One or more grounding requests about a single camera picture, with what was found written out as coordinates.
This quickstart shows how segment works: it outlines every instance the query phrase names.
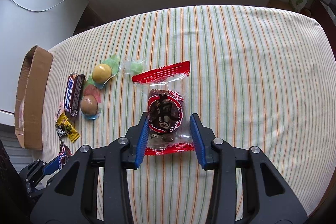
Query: clear plastic wrapper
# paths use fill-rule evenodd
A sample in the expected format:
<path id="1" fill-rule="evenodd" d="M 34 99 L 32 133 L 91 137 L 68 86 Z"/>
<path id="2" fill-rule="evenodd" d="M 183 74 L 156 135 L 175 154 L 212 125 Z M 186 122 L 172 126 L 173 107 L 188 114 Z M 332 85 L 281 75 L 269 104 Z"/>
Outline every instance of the clear plastic wrapper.
<path id="1" fill-rule="evenodd" d="M 120 73 L 123 75 L 138 75 L 143 72 L 145 60 L 135 58 L 125 59 L 120 64 Z"/>
<path id="2" fill-rule="evenodd" d="M 194 150 L 186 119 L 189 103 L 190 62 L 169 65 L 132 77 L 148 95 L 149 137 L 145 155 L 164 155 Z"/>

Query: candy bar wrapper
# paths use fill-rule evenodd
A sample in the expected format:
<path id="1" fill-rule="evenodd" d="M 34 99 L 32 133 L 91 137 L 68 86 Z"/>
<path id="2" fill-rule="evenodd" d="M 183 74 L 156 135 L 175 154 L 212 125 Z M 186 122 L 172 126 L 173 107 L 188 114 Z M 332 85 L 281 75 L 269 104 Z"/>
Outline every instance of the candy bar wrapper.
<path id="1" fill-rule="evenodd" d="M 56 113 L 54 121 L 55 121 L 57 136 L 59 139 L 66 135 L 68 136 L 70 141 L 73 143 L 80 137 L 77 130 L 68 121 L 68 117 L 65 115 L 62 102 L 58 106 L 58 111 Z"/>
<path id="2" fill-rule="evenodd" d="M 76 119 L 79 111 L 84 82 L 85 75 L 83 74 L 72 73 L 68 77 L 63 103 L 65 114 L 72 121 Z"/>
<path id="3" fill-rule="evenodd" d="M 69 161 L 72 153 L 70 148 L 66 146 L 63 142 L 59 145 L 59 153 L 58 153 L 58 168 L 61 170 L 64 165 Z"/>
<path id="4" fill-rule="evenodd" d="M 194 150 L 186 109 L 189 106 L 190 62 L 169 65 L 132 77 L 147 94 L 149 138 L 145 155 Z"/>

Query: bed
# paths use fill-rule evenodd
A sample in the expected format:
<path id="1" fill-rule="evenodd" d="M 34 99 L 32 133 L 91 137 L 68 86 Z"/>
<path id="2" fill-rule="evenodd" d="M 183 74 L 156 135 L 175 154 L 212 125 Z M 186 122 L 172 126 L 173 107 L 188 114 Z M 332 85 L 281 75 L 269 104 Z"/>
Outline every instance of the bed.
<path id="1" fill-rule="evenodd" d="M 322 27 L 301 14 L 249 6 L 194 6 L 158 10 L 96 27 L 56 45 L 43 107 L 42 159 L 59 150 L 53 117 L 70 73 L 89 75 L 112 54 L 145 60 L 145 70 L 190 60 L 186 116 L 231 145 L 259 146 L 283 175 L 309 215 L 319 204 L 336 166 L 335 59 Z M 108 145 L 124 136 L 146 111 L 146 95 L 129 75 L 101 91 L 102 113 L 79 117 L 81 137 L 70 143 Z M 242 188 L 237 170 L 237 219 Z M 195 152 L 145 156 L 128 170 L 135 223 L 204 223 L 212 171 Z M 97 214 L 102 212 L 103 172 Z"/>

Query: yellow candy wrapper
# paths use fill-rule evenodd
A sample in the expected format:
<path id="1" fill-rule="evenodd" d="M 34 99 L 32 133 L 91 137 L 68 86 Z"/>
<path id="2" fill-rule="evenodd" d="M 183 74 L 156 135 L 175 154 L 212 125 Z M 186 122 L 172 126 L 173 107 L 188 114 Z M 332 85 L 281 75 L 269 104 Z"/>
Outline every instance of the yellow candy wrapper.
<path id="1" fill-rule="evenodd" d="M 77 130 L 73 127 L 73 125 L 69 122 L 68 117 L 65 115 L 63 103 L 59 104 L 54 120 L 59 139 L 64 135 L 67 135 L 70 141 L 73 143 L 80 137 Z"/>

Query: yellow ball candy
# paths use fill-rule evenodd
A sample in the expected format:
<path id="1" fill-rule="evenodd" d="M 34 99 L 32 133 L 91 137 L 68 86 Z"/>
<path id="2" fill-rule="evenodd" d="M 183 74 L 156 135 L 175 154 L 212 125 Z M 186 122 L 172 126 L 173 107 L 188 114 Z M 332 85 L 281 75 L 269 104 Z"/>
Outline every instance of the yellow ball candy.
<path id="1" fill-rule="evenodd" d="M 104 84 L 105 81 L 112 75 L 112 69 L 106 64 L 99 64 L 94 67 L 92 79 L 98 84 Z"/>

